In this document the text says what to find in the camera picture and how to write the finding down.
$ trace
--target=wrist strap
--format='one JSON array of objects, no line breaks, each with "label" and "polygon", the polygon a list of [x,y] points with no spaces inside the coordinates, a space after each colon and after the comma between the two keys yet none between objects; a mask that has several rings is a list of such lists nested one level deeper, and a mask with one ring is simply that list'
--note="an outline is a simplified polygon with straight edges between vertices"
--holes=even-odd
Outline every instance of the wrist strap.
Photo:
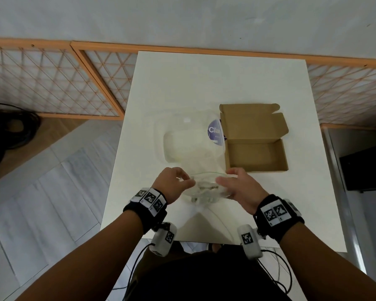
[{"label": "wrist strap", "polygon": [[151,228],[156,228],[158,223],[163,222],[166,212],[167,202],[163,193],[154,188],[142,188],[133,196],[124,207],[126,210],[134,211],[141,219],[144,233]]},{"label": "wrist strap", "polygon": [[305,223],[301,213],[291,203],[274,194],[267,196],[253,216],[258,233],[280,243],[286,232],[296,223]]}]

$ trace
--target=person's left hand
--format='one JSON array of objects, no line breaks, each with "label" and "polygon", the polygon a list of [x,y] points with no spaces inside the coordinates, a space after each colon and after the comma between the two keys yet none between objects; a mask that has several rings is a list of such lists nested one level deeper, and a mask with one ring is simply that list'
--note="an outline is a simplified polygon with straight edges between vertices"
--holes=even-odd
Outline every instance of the person's left hand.
[{"label": "person's left hand", "polygon": [[189,175],[180,167],[167,167],[160,172],[159,176],[153,183],[152,188],[162,192],[167,204],[171,204],[180,197],[184,190],[194,186],[195,181],[190,179]]}]

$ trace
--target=cardboard box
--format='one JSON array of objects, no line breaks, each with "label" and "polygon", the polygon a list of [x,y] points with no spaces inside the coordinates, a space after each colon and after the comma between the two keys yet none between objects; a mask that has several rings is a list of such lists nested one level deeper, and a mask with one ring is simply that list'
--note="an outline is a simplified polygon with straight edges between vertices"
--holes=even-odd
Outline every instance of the cardboard box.
[{"label": "cardboard box", "polygon": [[288,133],[276,103],[221,104],[220,117],[226,140],[226,167],[247,172],[287,171],[283,141]]}]

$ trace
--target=box lid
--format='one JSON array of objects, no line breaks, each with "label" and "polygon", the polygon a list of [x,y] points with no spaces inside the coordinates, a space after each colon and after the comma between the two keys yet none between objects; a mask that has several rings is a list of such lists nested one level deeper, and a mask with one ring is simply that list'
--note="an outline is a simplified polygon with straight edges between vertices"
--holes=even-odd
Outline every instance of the box lid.
[{"label": "box lid", "polygon": [[288,133],[283,113],[276,103],[221,104],[221,123],[224,135],[234,140],[268,142]]}]

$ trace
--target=forearm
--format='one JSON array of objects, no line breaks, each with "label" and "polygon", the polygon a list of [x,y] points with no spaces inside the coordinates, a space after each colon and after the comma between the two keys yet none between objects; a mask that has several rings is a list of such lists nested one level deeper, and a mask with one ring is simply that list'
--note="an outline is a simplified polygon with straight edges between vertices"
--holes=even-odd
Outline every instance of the forearm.
[{"label": "forearm", "polygon": [[143,235],[133,211],[125,211],[32,284],[17,301],[106,300]]},{"label": "forearm", "polygon": [[280,246],[308,300],[376,300],[376,283],[304,224],[291,227]]}]

